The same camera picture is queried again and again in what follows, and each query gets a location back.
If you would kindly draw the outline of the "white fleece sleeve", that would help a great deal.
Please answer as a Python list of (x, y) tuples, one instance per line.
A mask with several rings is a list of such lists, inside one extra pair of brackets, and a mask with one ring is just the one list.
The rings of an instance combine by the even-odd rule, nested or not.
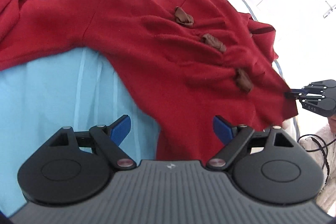
[(316, 203), (328, 212), (335, 203), (335, 133), (326, 125), (315, 134), (300, 137), (298, 143), (323, 171), (324, 184)]

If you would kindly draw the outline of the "brown fabric rosette bottom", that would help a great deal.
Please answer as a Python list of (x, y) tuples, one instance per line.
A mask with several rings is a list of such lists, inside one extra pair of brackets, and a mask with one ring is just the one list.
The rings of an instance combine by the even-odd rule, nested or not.
[(235, 83), (245, 93), (249, 93), (253, 89), (253, 83), (243, 69), (236, 69)]

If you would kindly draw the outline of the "red knit cardigan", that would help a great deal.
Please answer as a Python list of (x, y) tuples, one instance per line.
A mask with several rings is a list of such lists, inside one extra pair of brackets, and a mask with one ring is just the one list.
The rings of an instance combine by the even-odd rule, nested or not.
[[(192, 27), (175, 22), (178, 6)], [(204, 44), (204, 34), (227, 50)], [(272, 68), (275, 34), (227, 0), (1, 0), (1, 69), (78, 47), (98, 51), (160, 125), (157, 159), (206, 162), (222, 147), (214, 116), (262, 130), (297, 115)], [(249, 93), (235, 83), (239, 68)]]

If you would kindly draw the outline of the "brown fabric rosette middle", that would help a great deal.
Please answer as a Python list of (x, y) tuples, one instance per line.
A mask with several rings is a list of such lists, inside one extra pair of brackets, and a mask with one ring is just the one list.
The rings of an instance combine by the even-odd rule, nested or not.
[(211, 34), (204, 34), (202, 36), (202, 42), (208, 46), (213, 47), (214, 49), (218, 50), (221, 53), (224, 53), (227, 48), (223, 42), (221, 42), (216, 37), (212, 36)]

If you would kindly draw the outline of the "brown fabric rosette top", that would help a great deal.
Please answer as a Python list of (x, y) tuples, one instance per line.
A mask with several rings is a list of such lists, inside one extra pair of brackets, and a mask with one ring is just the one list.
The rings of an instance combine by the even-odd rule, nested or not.
[(174, 16), (177, 24), (187, 27), (192, 27), (194, 25), (194, 18), (179, 6), (175, 8)]

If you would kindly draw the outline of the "brown fabric rosette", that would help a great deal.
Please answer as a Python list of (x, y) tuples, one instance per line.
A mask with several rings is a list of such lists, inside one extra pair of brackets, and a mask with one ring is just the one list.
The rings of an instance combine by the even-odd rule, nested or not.
[(243, 69), (236, 69), (235, 83), (245, 93), (249, 93), (253, 89), (253, 83)]
[(224, 53), (227, 48), (223, 42), (221, 42), (216, 37), (212, 36), (211, 34), (204, 34), (202, 36), (202, 42), (208, 46), (213, 47), (214, 49), (218, 50), (221, 53)]
[(194, 18), (179, 6), (175, 8), (174, 16), (177, 24), (187, 27), (192, 27), (194, 25)]

